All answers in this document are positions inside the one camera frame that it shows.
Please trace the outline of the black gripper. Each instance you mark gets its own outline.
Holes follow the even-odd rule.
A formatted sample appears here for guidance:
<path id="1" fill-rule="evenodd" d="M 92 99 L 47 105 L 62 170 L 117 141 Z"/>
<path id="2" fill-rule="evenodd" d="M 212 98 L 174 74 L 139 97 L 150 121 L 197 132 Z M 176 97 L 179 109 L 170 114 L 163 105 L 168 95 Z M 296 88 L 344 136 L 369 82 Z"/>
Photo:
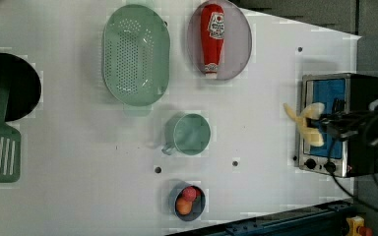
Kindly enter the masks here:
<path id="1" fill-rule="evenodd" d="M 369 123 L 376 115 L 378 112 L 367 110 L 322 114 L 318 119 L 318 131 L 324 142 L 344 142 L 350 139 L 366 142 Z"/>

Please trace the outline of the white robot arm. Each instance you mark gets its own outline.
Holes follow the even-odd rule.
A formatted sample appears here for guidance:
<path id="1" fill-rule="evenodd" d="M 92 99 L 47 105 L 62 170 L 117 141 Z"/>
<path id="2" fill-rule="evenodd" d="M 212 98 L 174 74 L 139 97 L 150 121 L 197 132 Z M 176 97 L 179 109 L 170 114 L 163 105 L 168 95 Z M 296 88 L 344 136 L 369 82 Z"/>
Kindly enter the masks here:
<path id="1" fill-rule="evenodd" d="M 367 110 L 323 115 L 319 125 L 336 141 L 356 139 L 368 147 L 378 148 L 378 98 Z"/>

